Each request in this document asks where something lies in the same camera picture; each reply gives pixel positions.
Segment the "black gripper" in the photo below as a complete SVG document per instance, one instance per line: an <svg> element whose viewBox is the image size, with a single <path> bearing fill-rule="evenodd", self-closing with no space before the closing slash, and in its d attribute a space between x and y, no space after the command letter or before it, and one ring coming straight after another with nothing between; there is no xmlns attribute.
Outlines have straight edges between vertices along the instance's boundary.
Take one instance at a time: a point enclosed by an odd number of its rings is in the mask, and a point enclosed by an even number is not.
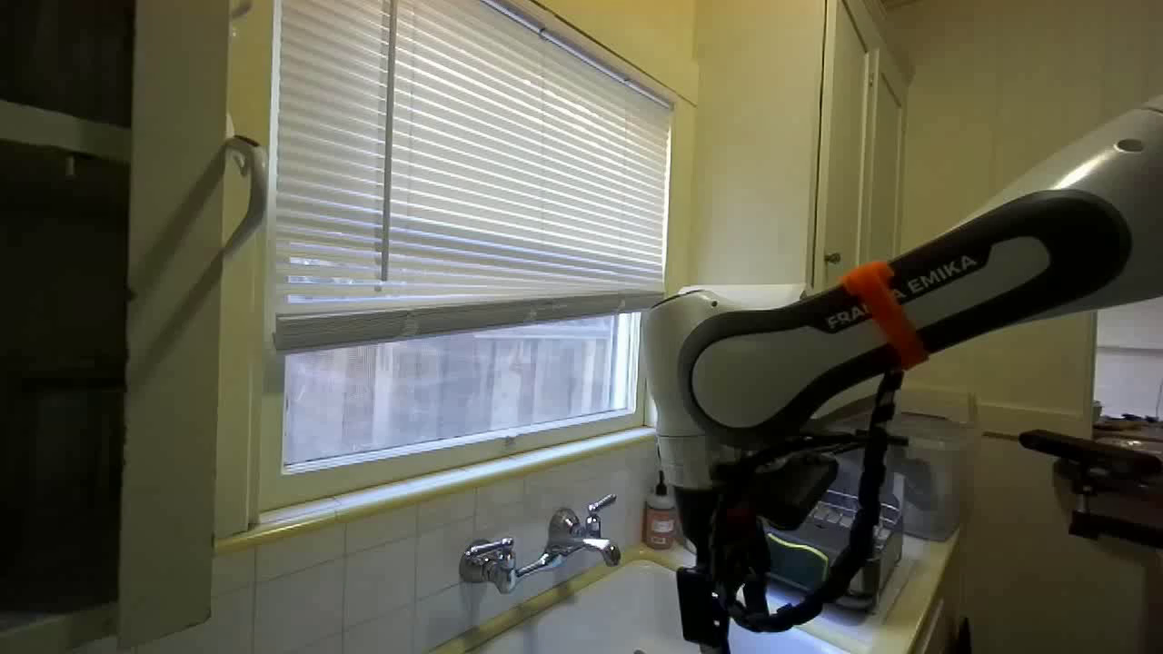
<svg viewBox="0 0 1163 654"><path fill-rule="evenodd" d="M727 654L727 616L717 605L712 587L693 568L679 568L674 595L683 639L702 654Z"/></svg>

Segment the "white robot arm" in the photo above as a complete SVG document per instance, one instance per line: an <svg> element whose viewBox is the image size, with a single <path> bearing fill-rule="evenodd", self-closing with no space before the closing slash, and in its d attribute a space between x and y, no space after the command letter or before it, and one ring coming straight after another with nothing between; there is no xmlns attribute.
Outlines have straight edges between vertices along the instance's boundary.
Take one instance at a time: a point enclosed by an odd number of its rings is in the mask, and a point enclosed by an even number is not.
<svg viewBox="0 0 1163 654"><path fill-rule="evenodd" d="M642 312L642 369L679 530L683 639L724 654L736 629L790 633L848 591L871 555L886 422L901 378L977 335L1163 296L1163 106L1078 134L977 216L790 306L683 289ZM813 417L867 381L871 415L837 435ZM848 549L803 601L769 608L765 533L796 528L862 456Z"/></svg>

